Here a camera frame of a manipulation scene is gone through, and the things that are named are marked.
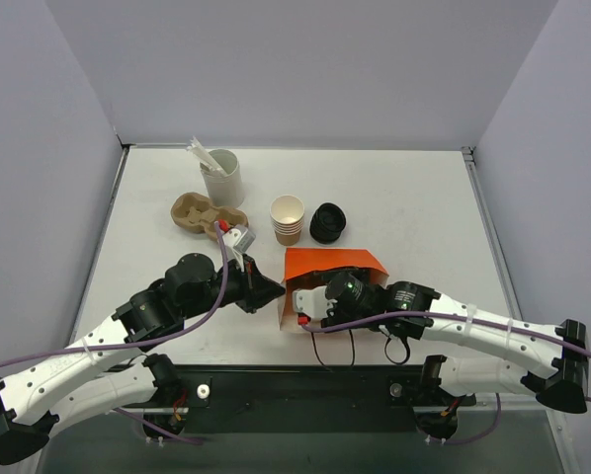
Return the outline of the orange paper takeout bag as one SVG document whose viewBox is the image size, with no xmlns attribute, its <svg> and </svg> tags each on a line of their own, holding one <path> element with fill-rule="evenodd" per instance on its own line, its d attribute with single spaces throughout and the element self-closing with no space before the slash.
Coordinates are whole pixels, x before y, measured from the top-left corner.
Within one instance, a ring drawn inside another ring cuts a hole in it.
<svg viewBox="0 0 591 474">
<path fill-rule="evenodd" d="M 288 248 L 285 252 L 283 279 L 286 294 L 277 303 L 279 329 L 286 333 L 302 334 L 304 330 L 297 323 L 293 311 L 293 292 L 326 286 L 342 273 L 348 273 L 364 283 L 380 285 L 386 284 L 389 277 L 380 261 L 364 249 Z"/>
</svg>

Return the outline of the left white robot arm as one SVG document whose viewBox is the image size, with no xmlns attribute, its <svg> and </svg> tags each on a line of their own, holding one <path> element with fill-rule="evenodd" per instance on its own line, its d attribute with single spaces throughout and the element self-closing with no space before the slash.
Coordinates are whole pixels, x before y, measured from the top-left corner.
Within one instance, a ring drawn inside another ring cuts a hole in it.
<svg viewBox="0 0 591 474">
<path fill-rule="evenodd" d="M 254 313 L 284 293 L 249 256 L 220 270 L 203 254 L 184 256 L 67 354 L 0 378 L 0 464 L 20 462 L 66 428 L 118 407 L 172 404 L 182 382 L 170 358 L 154 352 L 162 338 L 219 307 Z"/>
</svg>

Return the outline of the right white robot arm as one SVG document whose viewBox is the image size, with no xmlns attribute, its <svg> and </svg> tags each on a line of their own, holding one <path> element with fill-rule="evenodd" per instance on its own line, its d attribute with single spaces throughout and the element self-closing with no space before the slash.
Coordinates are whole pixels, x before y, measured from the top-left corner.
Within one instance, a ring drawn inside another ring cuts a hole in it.
<svg viewBox="0 0 591 474">
<path fill-rule="evenodd" d="M 478 392 L 532 395 L 569 414 L 587 410 L 589 361 L 583 323 L 530 324 L 477 309 L 409 281 L 388 286 L 341 272 L 327 284 L 332 306 L 324 328 L 355 323 L 401 340 L 450 343 L 477 351 L 475 360 L 435 356 L 417 379 L 420 396 L 438 403 Z"/>
</svg>

